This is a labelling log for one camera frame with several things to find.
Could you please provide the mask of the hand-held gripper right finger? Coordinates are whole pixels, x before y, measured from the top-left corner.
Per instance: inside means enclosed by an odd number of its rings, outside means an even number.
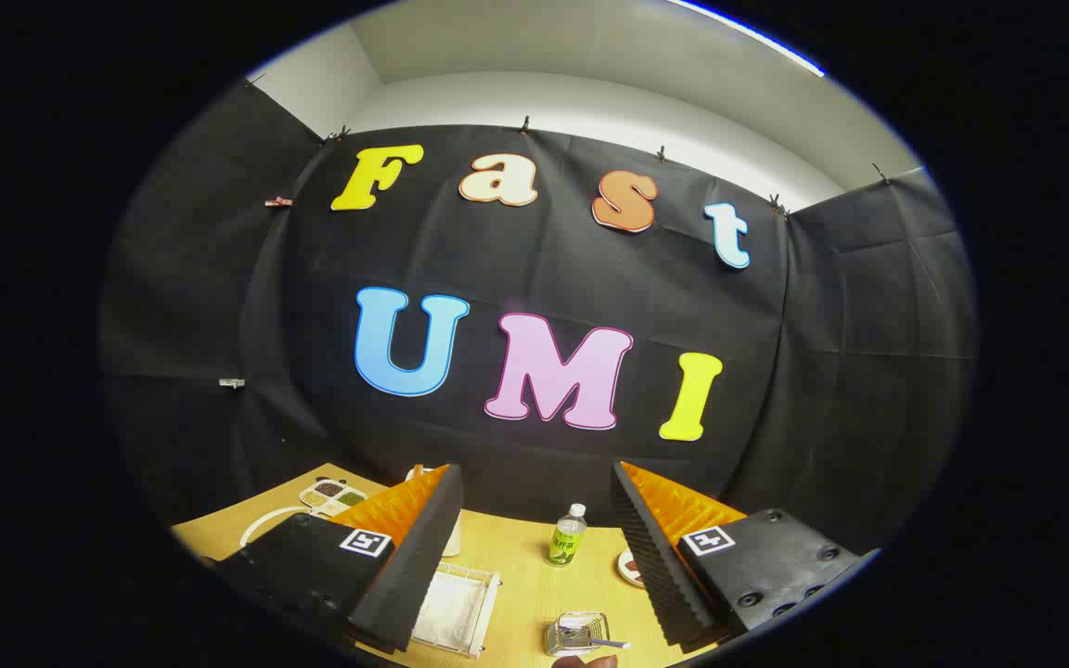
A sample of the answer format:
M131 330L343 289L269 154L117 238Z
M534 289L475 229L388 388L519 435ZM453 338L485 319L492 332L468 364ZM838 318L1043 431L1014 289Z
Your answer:
M743 513L631 462L611 507L667 643L740 643L780 626L869 565L781 508Z

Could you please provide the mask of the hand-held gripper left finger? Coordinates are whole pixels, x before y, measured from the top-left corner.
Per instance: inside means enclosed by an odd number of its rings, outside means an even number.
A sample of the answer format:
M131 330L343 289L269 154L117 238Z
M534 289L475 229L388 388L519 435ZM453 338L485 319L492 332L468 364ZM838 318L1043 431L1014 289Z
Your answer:
M213 568L306 633L407 650L464 500L458 464L417 473L332 519L292 513Z

